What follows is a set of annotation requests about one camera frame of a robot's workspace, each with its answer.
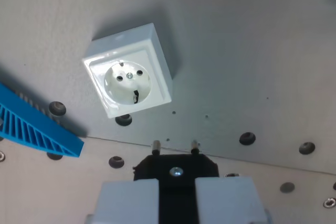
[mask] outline white electrical outlet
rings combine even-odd
[[[83,62],[109,118],[172,101],[172,78],[153,24],[94,40]]]

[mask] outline metal pin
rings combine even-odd
[[[161,143],[159,140],[155,140],[153,142],[153,146],[152,146],[152,154],[153,155],[159,155],[160,154],[160,150],[161,150]]]
[[[198,149],[198,141],[194,140],[191,142],[191,153],[192,154],[198,154],[200,150]]]

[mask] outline screw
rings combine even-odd
[[[126,74],[126,77],[127,77],[128,79],[132,79],[132,78],[133,78],[133,74],[132,74],[132,73],[127,73],[127,74]]]
[[[183,169],[180,167],[173,167],[170,169],[169,173],[173,177],[180,177],[183,174]]]
[[[335,198],[328,198],[326,201],[323,203],[323,206],[325,208],[333,208],[336,206],[336,199]]]

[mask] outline blue vent slats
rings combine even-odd
[[[38,150],[79,157],[84,142],[0,84],[0,136]]]

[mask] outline outlet box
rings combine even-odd
[[[83,63],[109,118],[172,101],[154,24],[92,41]]]

